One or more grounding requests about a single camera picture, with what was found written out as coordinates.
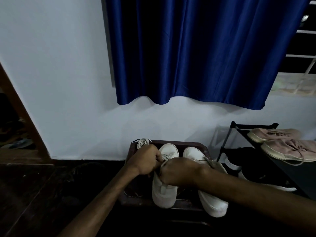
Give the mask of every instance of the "black shoe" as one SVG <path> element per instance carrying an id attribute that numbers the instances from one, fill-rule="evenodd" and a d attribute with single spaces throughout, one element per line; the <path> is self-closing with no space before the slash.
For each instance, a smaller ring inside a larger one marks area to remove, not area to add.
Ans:
<path id="1" fill-rule="evenodd" d="M 225 164 L 231 170 L 240 171 L 249 160 L 256 157 L 256 151 L 252 147 L 225 149 L 224 153 L 227 155 Z"/>
<path id="2" fill-rule="evenodd" d="M 282 191 L 296 191 L 294 185 L 283 176 L 271 172 L 267 173 L 267 171 L 264 171 L 263 168 L 258 166 L 244 166 L 239 172 L 238 177 L 256 183 L 266 184 Z"/>

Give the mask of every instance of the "pink sneaker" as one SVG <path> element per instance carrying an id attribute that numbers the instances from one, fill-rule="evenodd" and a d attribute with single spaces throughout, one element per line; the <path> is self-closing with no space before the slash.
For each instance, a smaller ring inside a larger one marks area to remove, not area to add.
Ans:
<path id="1" fill-rule="evenodd" d="M 256 143 L 263 143 L 265 141 L 286 139 L 286 140 L 299 140 L 301 132 L 296 129 L 262 129 L 256 128 L 251 130 L 247 136 Z"/>
<path id="2" fill-rule="evenodd" d="M 261 148 L 275 159 L 316 161 L 316 141 L 272 140 L 266 141 Z"/>

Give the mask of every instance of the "curtain fold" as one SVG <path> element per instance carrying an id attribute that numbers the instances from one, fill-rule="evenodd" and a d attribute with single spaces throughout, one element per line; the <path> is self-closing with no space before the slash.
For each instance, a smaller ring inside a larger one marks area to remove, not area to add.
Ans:
<path id="1" fill-rule="evenodd" d="M 309 0 L 106 0 L 117 102 L 260 110 Z"/>

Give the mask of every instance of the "left hand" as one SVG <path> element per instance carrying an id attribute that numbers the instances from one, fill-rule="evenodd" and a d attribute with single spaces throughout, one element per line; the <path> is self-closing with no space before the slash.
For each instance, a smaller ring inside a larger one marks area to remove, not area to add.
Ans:
<path id="1" fill-rule="evenodd" d="M 159 167 L 163 162 L 160 151 L 153 144 L 143 145 L 128 160 L 127 166 L 137 169 L 140 175 L 146 175 Z"/>

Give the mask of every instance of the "right hand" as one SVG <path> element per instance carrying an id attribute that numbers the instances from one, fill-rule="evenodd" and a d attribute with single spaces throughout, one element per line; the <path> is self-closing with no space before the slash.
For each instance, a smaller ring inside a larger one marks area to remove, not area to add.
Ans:
<path id="1" fill-rule="evenodd" d="M 204 166 L 188 158 L 173 158 L 160 168 L 160 180 L 173 186 L 195 186 Z"/>

